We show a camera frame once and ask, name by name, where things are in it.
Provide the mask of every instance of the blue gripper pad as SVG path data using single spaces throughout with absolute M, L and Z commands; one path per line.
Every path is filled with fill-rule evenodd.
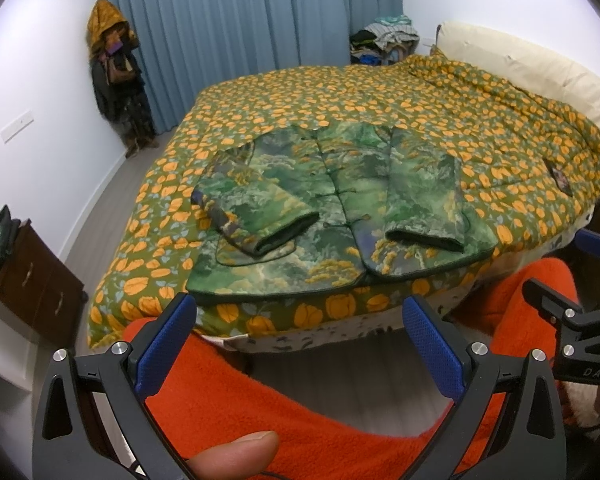
M 600 234 L 588 229 L 579 229 L 576 232 L 574 243 L 584 253 L 600 258 Z
M 162 387 L 196 323 L 197 312 L 193 297 L 183 294 L 180 303 L 138 360 L 135 391 L 140 399 L 154 396 Z
M 402 322 L 442 395 L 458 402 L 464 394 L 462 364 L 411 297 L 402 304 Z

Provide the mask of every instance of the drawer handle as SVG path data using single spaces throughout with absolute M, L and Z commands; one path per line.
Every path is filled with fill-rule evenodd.
M 29 278 L 31 277 L 31 273 L 33 272 L 33 262 L 31 262 L 29 264 L 29 272 L 27 272 L 27 275 L 24 278 L 24 281 L 22 282 L 22 286 L 27 286 L 27 283 L 29 283 Z
M 60 293 L 60 301 L 58 301 L 58 307 L 56 308 L 54 315 L 57 316 L 62 308 L 62 302 L 64 301 L 64 292 Z

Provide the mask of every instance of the green jacket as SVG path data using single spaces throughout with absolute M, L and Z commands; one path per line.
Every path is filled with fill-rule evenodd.
M 211 218 L 187 289 L 202 303 L 410 281 L 488 258 L 461 163 L 417 132 L 298 126 L 218 152 L 192 201 Z

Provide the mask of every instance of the cream pillow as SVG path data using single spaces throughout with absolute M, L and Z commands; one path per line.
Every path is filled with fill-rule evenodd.
M 565 102 L 600 128 L 600 78 L 575 61 L 510 34 L 461 22 L 444 22 L 436 46 L 449 59 Z

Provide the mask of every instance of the pile of clothes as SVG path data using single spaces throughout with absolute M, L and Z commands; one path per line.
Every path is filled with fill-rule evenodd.
M 157 148 L 154 121 L 132 50 L 138 37 L 118 8 L 98 0 L 87 24 L 93 90 L 100 113 L 126 126 L 126 157 L 146 147 Z
M 394 64 L 412 53 L 420 39 L 404 14 L 377 18 L 350 38 L 351 63 Z

